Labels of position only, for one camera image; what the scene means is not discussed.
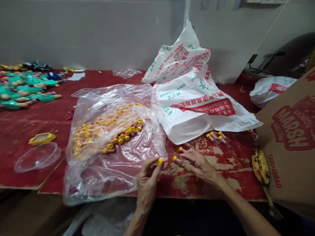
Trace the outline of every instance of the left hand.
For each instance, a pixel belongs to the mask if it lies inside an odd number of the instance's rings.
[[[157,160],[158,157],[146,160],[137,177],[137,208],[143,214],[150,212],[157,192],[157,182],[162,170],[162,165],[156,166]]]

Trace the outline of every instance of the electrical outlet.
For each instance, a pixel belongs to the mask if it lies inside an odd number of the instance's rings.
[[[247,0],[246,3],[260,3],[262,0]]]
[[[289,0],[276,0],[275,4],[286,4]]]
[[[276,0],[262,0],[260,3],[261,4],[274,4]]]

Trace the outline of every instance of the banana peel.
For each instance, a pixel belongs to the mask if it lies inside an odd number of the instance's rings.
[[[257,180],[262,185],[263,191],[267,197],[268,205],[270,207],[269,212],[270,215],[273,216],[277,220],[281,220],[283,215],[278,211],[278,209],[273,204],[272,198],[268,192],[268,186],[270,183],[270,175],[269,168],[267,164],[267,159],[263,151],[255,149],[252,154],[252,164],[253,170]]]

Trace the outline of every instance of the hand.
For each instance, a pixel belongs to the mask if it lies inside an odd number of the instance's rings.
[[[157,192],[157,182],[162,170],[162,165],[156,166],[157,160],[158,157],[146,160],[137,177],[137,209],[143,214],[150,212]]]
[[[191,172],[204,182],[217,188],[219,188],[221,184],[226,183],[224,178],[216,172],[208,160],[196,150],[191,148],[187,152],[180,154],[180,156],[189,160],[191,163]]]

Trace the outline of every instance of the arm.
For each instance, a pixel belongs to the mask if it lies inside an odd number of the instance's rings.
[[[162,165],[156,167],[157,160],[158,158],[151,158],[145,161],[142,170],[138,174],[137,208],[124,236],[139,236],[143,233],[145,222],[155,199],[157,182],[162,170]]]
[[[252,205],[229,186],[225,179],[214,170],[203,155],[191,148],[180,156],[192,163],[192,165],[190,165],[192,173],[223,193],[225,200],[231,206],[250,235],[280,235]]]

